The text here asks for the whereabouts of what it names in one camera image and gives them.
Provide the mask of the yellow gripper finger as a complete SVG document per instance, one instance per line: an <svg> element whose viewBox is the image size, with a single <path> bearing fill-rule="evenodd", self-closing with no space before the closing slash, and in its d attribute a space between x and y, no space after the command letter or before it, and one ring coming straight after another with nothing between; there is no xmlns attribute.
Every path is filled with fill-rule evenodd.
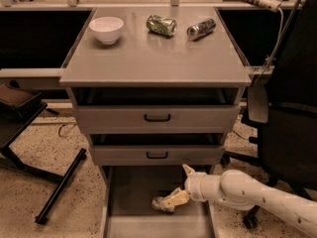
<svg viewBox="0 0 317 238"><path fill-rule="evenodd" d="M193 169L192 167L190 167L187 164L183 164L182 167L183 167L183 169L188 177L195 173L195 169Z"/></svg>
<svg viewBox="0 0 317 238"><path fill-rule="evenodd" d="M189 199L187 191L178 187L162 201L162 205L164 208L173 209L176 206L187 203Z"/></svg>

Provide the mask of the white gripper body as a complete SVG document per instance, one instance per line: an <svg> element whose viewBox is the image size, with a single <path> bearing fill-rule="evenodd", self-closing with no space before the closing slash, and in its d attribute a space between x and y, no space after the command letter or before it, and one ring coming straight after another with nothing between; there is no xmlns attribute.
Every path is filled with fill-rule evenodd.
<svg viewBox="0 0 317 238"><path fill-rule="evenodd" d="M193 173L187 176L184 187L194 201L217 200L222 196L220 177L215 175Z"/></svg>

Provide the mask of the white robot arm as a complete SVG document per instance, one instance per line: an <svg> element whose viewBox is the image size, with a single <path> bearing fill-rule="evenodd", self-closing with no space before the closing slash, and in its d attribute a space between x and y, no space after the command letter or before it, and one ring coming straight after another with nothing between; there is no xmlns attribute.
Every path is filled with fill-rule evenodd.
<svg viewBox="0 0 317 238"><path fill-rule="evenodd" d="M158 204L174 210L189 200L207 200L238 210L259 206L296 227L310 238L317 238L317 202L265 185L238 170L208 175L183 165L187 175L184 189L176 188Z"/></svg>

